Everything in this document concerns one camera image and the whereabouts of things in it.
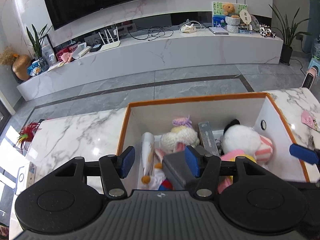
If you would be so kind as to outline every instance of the black plush ear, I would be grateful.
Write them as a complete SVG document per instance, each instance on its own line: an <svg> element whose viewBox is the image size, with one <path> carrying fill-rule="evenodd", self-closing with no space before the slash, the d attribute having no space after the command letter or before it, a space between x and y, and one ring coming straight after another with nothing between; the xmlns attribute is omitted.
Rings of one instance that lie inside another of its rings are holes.
<svg viewBox="0 0 320 240"><path fill-rule="evenodd" d="M240 124L239 120L238 119L234 119L232 120L230 123L227 124L227 126L225 127L225 129L223 130L223 135L226 133L226 131L233 125L236 125L236 124Z"/></svg>

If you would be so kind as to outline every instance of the white marble tv cabinet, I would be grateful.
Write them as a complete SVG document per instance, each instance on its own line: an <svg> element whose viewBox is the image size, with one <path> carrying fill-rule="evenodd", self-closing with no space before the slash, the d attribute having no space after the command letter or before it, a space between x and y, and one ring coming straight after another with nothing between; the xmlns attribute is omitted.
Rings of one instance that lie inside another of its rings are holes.
<svg viewBox="0 0 320 240"><path fill-rule="evenodd" d="M282 44L278 37L264 38L259 33L221 36L209 29L191 34L174 31L169 38L153 41L127 38L117 48L88 53L32 77L17 88L29 101L67 88L147 71L217 64L278 64Z"/></svg>

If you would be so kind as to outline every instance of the potted plant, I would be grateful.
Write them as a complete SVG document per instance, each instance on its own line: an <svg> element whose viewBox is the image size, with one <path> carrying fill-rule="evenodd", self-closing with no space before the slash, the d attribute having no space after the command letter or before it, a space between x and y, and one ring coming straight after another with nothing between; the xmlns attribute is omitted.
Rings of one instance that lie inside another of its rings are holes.
<svg viewBox="0 0 320 240"><path fill-rule="evenodd" d="M49 32L49 30L48 30L46 32L46 34L44 34L44 31L45 31L46 28L47 28L47 24L42 28L42 30L38 34L36 28L32 24L32 29L33 29L33 32L35 34L35 37L33 37L31 32L29 31L28 27L27 27L27 34L28 34L29 40L30 40L31 45L33 47L33 50L35 51L35 54L36 54L36 56L37 56L37 58L39 60L39 66L41 67L42 71L46 71L49 68L49 64L47 63L45 58L42 57L42 45L43 45L43 42L44 42L44 37Z"/></svg>
<svg viewBox="0 0 320 240"><path fill-rule="evenodd" d="M282 15L280 14L278 8L275 5L273 7L271 5L269 6L273 10L276 17L279 19L281 23L281 28L282 28L282 30L280 30L279 28L275 28L280 31L283 37L283 45L282 45L282 51L280 56L280 62L289 65L291 54L292 54L291 44L293 42L293 39L299 34L311 35L311 33L308 33L308 32L297 32L297 28L300 25L300 23L308 21L310 20L310 18L304 19L298 23L295 23L294 19L296 18L297 14L300 11L300 8L299 8L293 17L291 25L289 25L287 14L285 14L285 17L283 19Z"/></svg>

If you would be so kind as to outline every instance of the white marble tabletop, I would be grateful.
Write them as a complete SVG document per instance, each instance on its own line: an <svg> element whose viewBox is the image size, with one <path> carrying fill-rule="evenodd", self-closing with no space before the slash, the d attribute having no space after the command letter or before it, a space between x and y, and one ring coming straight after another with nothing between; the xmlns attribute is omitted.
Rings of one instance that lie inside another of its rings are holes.
<svg viewBox="0 0 320 240"><path fill-rule="evenodd" d="M307 146L310 135L320 148L320 133L301 123L303 110L320 119L320 104L308 89L268 91L282 111L298 144ZM107 154L114 154L124 120L126 108L91 114L47 120L41 123L26 158L36 166L36 181L73 157L83 156L86 161L96 161ZM315 165L306 163L311 181L320 178ZM88 184L103 193L100 179L89 177ZM13 199L9 239L14 239L21 227L14 212Z"/></svg>

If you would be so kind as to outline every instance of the gray tile floor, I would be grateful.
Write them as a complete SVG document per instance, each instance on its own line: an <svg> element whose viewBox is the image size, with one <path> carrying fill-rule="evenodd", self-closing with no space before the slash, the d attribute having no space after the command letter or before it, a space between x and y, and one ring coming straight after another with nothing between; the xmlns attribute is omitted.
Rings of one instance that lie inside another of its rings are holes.
<svg viewBox="0 0 320 240"><path fill-rule="evenodd" d="M302 63L302 70L306 73L309 61L304 58L296 59ZM41 118L59 118L121 108L134 101L243 93L249 89L264 91L297 88L304 80L300 68L300 63L292 59L290 66L283 64L195 66L97 81L23 102L9 120L0 136L0 142L10 126L20 131L25 123L38 121ZM320 82L313 87L313 93L319 100ZM3 194L1 202L7 203L8 199L12 199L12 193ZM0 222L8 224L8 220L1 219L0 217Z"/></svg>

